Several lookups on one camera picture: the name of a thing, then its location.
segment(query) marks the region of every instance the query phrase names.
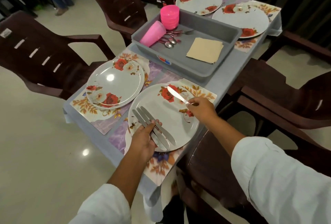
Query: plate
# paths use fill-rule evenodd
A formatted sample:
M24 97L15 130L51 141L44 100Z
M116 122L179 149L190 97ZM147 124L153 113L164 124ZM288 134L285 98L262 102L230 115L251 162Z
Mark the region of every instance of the plate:
M212 19L241 28L240 38L251 38L265 32L269 26L269 18L259 8L248 4L230 4L220 8Z
M137 107L145 107L149 113L163 123L166 129L176 140L176 146L170 144L170 150L173 151L186 145L194 136L199 121L187 110L185 104L178 98L173 97L167 89L167 86L177 90L185 99L193 98L177 81L166 84L155 84L142 91L133 101L129 109L128 124L131 135L141 125L134 116L132 110Z
M136 61L127 58L108 61L89 77L86 96L100 109L116 109L139 94L144 80L143 68Z
M221 7L223 0L176 0L176 5L201 16L210 14Z

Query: napkin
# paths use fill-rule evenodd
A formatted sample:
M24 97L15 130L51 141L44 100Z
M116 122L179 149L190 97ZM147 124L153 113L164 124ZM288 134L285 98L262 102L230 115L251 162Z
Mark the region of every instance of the napkin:
M213 64L219 58L222 48L223 43L220 41L197 37L186 56Z

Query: grey tray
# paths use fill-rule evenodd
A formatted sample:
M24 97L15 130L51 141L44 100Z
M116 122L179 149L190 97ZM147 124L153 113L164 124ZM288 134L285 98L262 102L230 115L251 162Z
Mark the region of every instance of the grey tray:
M176 44L172 49L166 48L162 43L155 43L150 48L139 43L151 25L155 21L160 21L160 14L138 29L132 35L132 41L137 44L137 47L143 53L151 57L151 60L154 62L160 63L162 61L159 58L160 56L163 58L163 62L169 65L166 66L168 69L175 70L177 73L189 76L194 80L205 81L213 74L233 48L235 42L242 34L242 30L182 9L179 15L179 25L176 30L194 29L194 33L178 37L182 42ZM224 47L216 63L209 64L186 56L196 37L223 42Z

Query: hand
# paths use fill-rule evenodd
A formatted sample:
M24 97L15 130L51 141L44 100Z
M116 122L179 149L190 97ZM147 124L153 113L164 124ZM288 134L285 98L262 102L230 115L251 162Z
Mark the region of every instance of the hand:
M156 121L162 126L162 123L158 119ZM133 134L129 148L129 151L141 155L141 158L146 161L146 163L152 158L156 148L156 144L150 136L150 133L154 127L154 120L152 120L146 128L141 125Z
M204 125L207 125L210 120L216 116L214 105L204 97L194 97L188 101L187 108L193 113L193 115Z

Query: white shirt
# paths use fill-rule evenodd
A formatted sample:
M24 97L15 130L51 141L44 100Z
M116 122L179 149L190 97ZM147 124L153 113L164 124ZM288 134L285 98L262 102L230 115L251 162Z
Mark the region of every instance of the white shirt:
M331 178L286 155L269 139L240 140L231 167L247 199L268 223L331 223ZM106 223L131 223L126 198L111 184L88 197L69 224Z

